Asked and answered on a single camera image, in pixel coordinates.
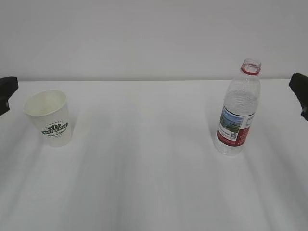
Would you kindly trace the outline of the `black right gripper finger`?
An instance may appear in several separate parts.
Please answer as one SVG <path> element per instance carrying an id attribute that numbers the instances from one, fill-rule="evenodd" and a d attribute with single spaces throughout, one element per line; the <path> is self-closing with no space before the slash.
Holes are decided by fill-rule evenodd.
<path id="1" fill-rule="evenodd" d="M 301 107 L 301 116 L 308 120 L 308 77 L 301 73 L 294 73 L 289 82 L 289 87 L 296 95 Z"/>

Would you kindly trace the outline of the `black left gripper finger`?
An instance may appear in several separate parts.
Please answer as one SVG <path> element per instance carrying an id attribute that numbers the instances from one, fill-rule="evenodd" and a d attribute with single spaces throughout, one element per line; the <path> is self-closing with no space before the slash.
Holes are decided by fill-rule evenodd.
<path id="1" fill-rule="evenodd" d="M 17 77 L 4 77 L 0 79 L 0 116 L 10 110 L 8 100 L 18 90 Z"/>

